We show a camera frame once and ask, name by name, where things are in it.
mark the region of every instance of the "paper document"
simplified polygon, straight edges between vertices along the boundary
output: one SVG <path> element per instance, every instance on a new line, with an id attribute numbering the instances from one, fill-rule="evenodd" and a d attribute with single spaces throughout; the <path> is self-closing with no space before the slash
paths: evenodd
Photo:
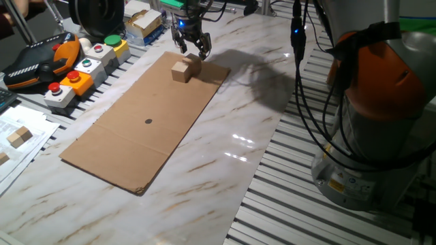
<path id="1" fill-rule="evenodd" d="M 161 13 L 155 10 L 148 11 L 143 17 L 134 21 L 135 25 L 138 25 L 142 29 L 147 28 L 155 19 L 160 18 Z"/>
<path id="2" fill-rule="evenodd" d="M 33 136 L 15 149 L 7 137 L 22 126 L 28 128 Z M 24 171 L 58 127 L 58 123 L 48 122 L 44 113 L 20 105 L 0 116 L 0 152 L 10 158 L 0 165 L 0 195 Z"/>

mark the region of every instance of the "red emergency stop button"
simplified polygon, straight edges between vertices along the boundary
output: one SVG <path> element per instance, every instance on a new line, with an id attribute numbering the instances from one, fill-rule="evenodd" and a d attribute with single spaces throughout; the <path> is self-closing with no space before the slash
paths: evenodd
<path id="1" fill-rule="evenodd" d="M 48 89 L 52 91 L 52 93 L 58 93 L 61 90 L 61 85 L 58 82 L 52 82 L 48 85 Z"/>
<path id="2" fill-rule="evenodd" d="M 103 51 L 103 46 L 101 46 L 101 45 L 96 45 L 96 46 L 94 47 L 94 51 L 96 51 L 96 52 L 101 52 L 101 51 Z"/>
<path id="3" fill-rule="evenodd" d="M 72 82 L 77 82 L 79 80 L 80 74 L 78 71 L 70 71 L 67 74 L 67 78 Z"/>
<path id="4" fill-rule="evenodd" d="M 61 45 L 60 44 L 56 44 L 52 47 L 53 51 L 56 51 Z"/>

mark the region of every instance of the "white paper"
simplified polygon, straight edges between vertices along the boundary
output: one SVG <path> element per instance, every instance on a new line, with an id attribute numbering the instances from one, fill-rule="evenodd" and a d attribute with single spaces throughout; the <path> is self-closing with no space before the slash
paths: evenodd
<path id="1" fill-rule="evenodd" d="M 6 138 L 22 126 L 28 128 L 33 136 L 15 149 Z M 30 164 L 58 127 L 58 123 L 48 122 L 42 112 L 20 105 L 0 116 L 0 152 L 5 152 L 10 158 L 0 166 L 0 195 Z"/>
<path id="2" fill-rule="evenodd" d="M 134 14 L 141 12 L 142 10 L 150 10 L 150 4 L 141 1 L 131 0 L 124 7 L 124 17 L 131 18 Z"/>

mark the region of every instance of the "red button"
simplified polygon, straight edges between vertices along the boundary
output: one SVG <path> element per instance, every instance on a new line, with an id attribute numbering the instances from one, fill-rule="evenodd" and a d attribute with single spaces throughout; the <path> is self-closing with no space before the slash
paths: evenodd
<path id="1" fill-rule="evenodd" d="M 74 80 L 74 79 L 76 79 L 78 77 L 79 77 L 79 72 L 78 71 L 70 71 L 67 74 L 67 78 L 70 79 L 70 80 Z"/>
<path id="2" fill-rule="evenodd" d="M 53 51 L 56 51 L 61 45 L 60 44 L 56 44 L 52 47 Z"/>
<path id="3" fill-rule="evenodd" d="M 48 89 L 52 91 L 52 93 L 59 92 L 61 89 L 61 85 L 57 82 L 53 82 L 50 85 L 48 85 Z"/>

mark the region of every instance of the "green button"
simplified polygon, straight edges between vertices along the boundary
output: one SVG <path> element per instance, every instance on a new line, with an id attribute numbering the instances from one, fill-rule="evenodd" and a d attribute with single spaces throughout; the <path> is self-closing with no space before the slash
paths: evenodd
<path id="1" fill-rule="evenodd" d="M 84 61 L 82 61 L 82 65 L 83 65 L 84 67 L 91 66 L 91 61 L 90 61 L 90 60 L 84 60 Z"/>
<path id="2" fill-rule="evenodd" d="M 112 47 L 117 47 L 121 44 L 121 37 L 118 35 L 110 35 L 104 39 L 104 43 Z"/>

